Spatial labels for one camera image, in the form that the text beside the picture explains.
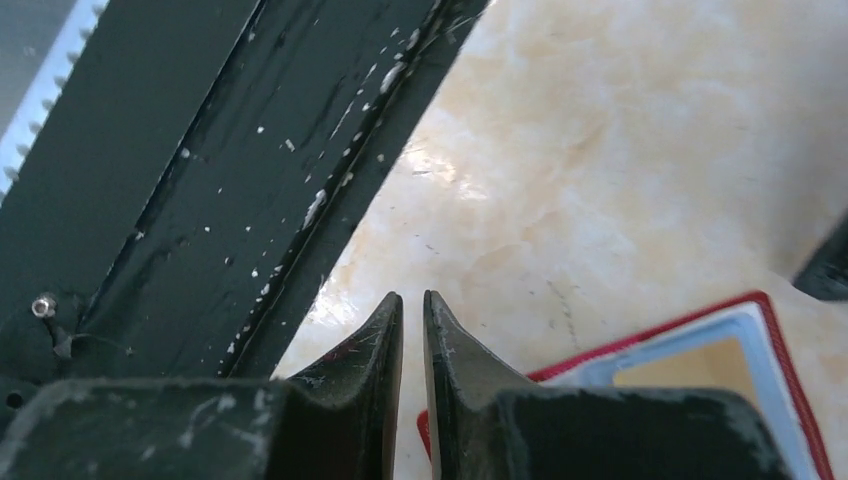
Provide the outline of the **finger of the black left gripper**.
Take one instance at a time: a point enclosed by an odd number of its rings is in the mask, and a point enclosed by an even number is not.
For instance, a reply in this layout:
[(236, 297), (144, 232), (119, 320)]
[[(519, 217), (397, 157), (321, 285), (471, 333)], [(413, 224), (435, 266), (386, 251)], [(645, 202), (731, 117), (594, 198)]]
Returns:
[(798, 272), (792, 286), (820, 301), (847, 301), (847, 215)]

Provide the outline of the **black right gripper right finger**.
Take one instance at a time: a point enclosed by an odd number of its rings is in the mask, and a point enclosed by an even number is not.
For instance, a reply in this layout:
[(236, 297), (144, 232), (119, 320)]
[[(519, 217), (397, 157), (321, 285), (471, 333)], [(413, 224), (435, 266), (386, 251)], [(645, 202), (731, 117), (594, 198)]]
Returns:
[(546, 387), (423, 297), (436, 479), (787, 479), (760, 414), (713, 388)]

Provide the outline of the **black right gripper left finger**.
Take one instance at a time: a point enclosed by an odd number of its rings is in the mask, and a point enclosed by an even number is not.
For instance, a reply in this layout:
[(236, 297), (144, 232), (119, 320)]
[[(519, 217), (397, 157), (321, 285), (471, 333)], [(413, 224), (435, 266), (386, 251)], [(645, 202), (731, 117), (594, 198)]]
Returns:
[(389, 479), (403, 302), (284, 380), (74, 379), (1, 441), (5, 479)]

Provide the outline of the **red card holder wallet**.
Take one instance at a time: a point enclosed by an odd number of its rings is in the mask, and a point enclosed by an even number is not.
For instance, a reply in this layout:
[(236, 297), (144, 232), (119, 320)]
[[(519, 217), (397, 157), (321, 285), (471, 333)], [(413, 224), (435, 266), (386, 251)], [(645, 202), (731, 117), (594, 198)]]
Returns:
[(768, 296), (754, 291), (522, 374), (423, 300), (436, 479), (830, 479)]

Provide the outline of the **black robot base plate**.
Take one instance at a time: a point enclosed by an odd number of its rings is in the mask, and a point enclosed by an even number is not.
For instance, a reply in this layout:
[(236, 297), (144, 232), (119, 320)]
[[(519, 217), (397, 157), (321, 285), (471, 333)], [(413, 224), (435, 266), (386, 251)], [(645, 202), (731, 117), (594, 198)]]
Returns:
[(483, 1), (109, 1), (1, 196), (1, 420), (266, 376)]

